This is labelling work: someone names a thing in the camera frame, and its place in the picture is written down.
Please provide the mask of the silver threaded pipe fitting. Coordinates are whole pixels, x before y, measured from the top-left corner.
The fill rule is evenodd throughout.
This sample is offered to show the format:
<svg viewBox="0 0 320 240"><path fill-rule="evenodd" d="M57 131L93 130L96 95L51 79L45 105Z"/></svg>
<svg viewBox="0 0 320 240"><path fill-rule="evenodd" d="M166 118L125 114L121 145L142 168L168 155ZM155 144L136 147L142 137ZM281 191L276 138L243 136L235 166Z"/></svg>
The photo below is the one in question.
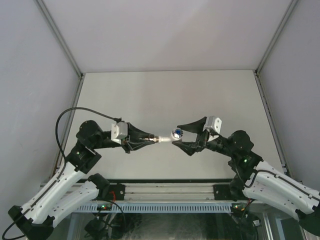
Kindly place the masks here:
<svg viewBox="0 0 320 240"><path fill-rule="evenodd" d="M149 141L155 142L155 143L159 143L160 142L160 137L154 134L149 134L147 139Z"/></svg>

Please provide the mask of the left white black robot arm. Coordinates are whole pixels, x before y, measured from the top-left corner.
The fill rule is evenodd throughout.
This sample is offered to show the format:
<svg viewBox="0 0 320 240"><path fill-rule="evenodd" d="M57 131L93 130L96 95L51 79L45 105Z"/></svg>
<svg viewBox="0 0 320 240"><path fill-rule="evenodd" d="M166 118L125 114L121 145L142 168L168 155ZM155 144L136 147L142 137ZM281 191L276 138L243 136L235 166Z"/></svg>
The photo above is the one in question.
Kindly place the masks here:
<svg viewBox="0 0 320 240"><path fill-rule="evenodd" d="M159 140L129 122L120 121L112 125L110 131L103 131L93 120L80 126L76 138L63 167L31 200L22 206L14 205L8 211L14 225L29 240L46 240L54 228L81 205L91 200L110 199L110 182L99 173L89 176L83 185L67 194L101 159L97 149L121 147L129 154Z"/></svg>

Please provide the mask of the white plastic water faucet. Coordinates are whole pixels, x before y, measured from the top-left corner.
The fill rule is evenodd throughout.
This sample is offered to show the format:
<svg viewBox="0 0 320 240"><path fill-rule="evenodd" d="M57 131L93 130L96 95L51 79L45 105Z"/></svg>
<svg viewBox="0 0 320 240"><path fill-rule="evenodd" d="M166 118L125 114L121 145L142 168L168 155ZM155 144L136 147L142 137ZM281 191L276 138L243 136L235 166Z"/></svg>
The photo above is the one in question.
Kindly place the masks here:
<svg viewBox="0 0 320 240"><path fill-rule="evenodd" d="M181 141L183 138L184 132L181 128L175 128L171 131L169 136L159 136L158 142L159 143L170 143Z"/></svg>

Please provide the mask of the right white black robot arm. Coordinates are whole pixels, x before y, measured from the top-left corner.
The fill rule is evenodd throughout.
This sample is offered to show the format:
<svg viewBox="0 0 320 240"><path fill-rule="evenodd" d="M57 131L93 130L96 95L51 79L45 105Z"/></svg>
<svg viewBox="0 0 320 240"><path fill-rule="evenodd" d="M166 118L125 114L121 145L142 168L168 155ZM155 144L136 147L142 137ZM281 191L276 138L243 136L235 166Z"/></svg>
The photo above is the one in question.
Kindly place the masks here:
<svg viewBox="0 0 320 240"><path fill-rule="evenodd" d="M263 202L293 219L307 232L320 235L320 192L278 171L253 152L254 144L244 130L229 137L220 134L222 120L205 116L198 121L178 125L171 132L172 144L188 156L205 149L230 158L235 172L229 184L230 195Z"/></svg>

